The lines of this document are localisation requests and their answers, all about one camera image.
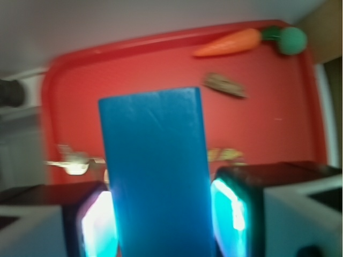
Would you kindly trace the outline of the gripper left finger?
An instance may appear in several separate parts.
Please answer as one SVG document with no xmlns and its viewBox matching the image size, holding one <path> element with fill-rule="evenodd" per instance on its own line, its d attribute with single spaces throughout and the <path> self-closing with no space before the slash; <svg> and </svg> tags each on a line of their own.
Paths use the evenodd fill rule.
<svg viewBox="0 0 343 257">
<path fill-rule="evenodd" d="M 102 182 L 1 191 L 1 256 L 117 256 L 111 192 Z"/>
</svg>

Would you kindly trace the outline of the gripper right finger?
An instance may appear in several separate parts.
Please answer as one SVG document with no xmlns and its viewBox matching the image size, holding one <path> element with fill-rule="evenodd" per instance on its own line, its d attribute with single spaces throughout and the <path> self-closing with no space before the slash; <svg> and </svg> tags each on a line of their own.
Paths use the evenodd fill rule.
<svg viewBox="0 0 343 257">
<path fill-rule="evenodd" d="M 220 256 L 342 256 L 342 170 L 310 161 L 220 167 Z"/>
</svg>

